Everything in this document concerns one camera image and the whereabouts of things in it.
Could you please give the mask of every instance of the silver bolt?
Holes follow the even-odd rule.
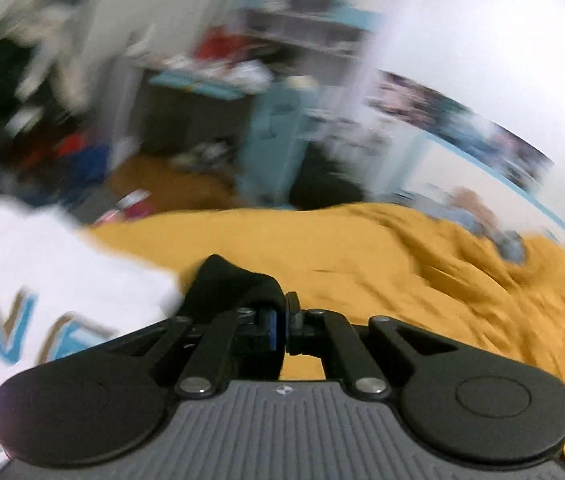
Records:
[[[256,311],[247,306],[242,306],[236,309],[238,313],[238,322],[243,325],[253,323],[256,320]]]
[[[289,327],[293,330],[302,330],[302,324],[304,323],[302,313],[293,314],[289,317]]]
[[[187,377],[181,381],[180,389],[188,394],[204,394],[211,389],[211,383],[204,377]]]
[[[356,381],[356,389],[363,394],[381,394],[387,389],[387,385],[382,379],[364,377]]]

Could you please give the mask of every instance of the shelf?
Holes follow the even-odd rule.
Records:
[[[149,79],[149,84],[174,88],[192,94],[204,95],[222,101],[235,101],[245,96],[244,89],[184,70],[165,69]]]
[[[293,40],[292,38],[285,38],[282,36],[275,36],[274,34],[266,34],[260,32],[247,32],[246,36],[251,38],[257,38],[258,40],[268,40],[275,41],[277,43],[288,44],[291,46],[297,46],[299,48],[306,48],[307,50],[313,50],[315,52],[322,52],[323,54],[328,54],[330,56],[341,57],[343,59],[358,59],[355,54],[347,54],[345,52],[338,52],[326,46],[316,45],[314,43],[309,43],[308,41]]]
[[[353,25],[347,25],[346,23],[337,22],[333,18],[333,14],[311,14],[308,12],[294,12],[293,10],[285,9],[266,9],[265,7],[260,7],[258,9],[249,9],[249,12],[259,12],[260,14],[268,14],[270,16],[281,16],[283,18],[298,18],[299,20],[307,20],[307,22],[318,22],[318,23],[329,23],[336,27],[350,28],[351,30],[361,30],[365,29],[354,27]]]

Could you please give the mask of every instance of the teal furniture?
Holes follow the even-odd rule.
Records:
[[[289,190],[307,149],[307,108],[315,94],[276,81],[256,98],[239,155],[238,192],[250,205],[288,207]]]
[[[242,0],[246,33],[355,59],[365,32],[381,23],[388,0]],[[343,48],[342,43],[350,44]]]
[[[153,76],[149,80],[149,84],[174,88],[223,101],[235,101],[246,95],[236,86],[204,79],[182,70],[163,70],[160,74]]]

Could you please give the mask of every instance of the mustard yellow blanket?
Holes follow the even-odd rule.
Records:
[[[503,262],[489,240],[400,206],[313,212],[174,213],[104,226],[95,236],[179,273],[186,286],[217,253],[296,290],[304,308],[365,324],[389,314],[557,375],[565,382],[565,249],[527,237],[527,262]],[[290,358],[285,378],[319,363]]]

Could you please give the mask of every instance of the desk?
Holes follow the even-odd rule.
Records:
[[[182,70],[163,70],[160,74],[153,76],[149,80],[149,84],[203,95],[221,101],[235,101],[246,96],[246,93],[236,86],[205,79]]]
[[[240,92],[231,93],[235,96],[232,100],[210,98],[207,93],[174,91],[187,88],[185,81],[182,74],[173,78],[172,73],[163,72],[156,64],[126,56],[112,60],[97,120],[98,140],[112,147],[110,170],[137,153],[149,135],[167,141],[165,155],[181,153],[206,140],[228,139],[232,145],[238,143],[248,126],[253,96],[229,85],[227,92]]]

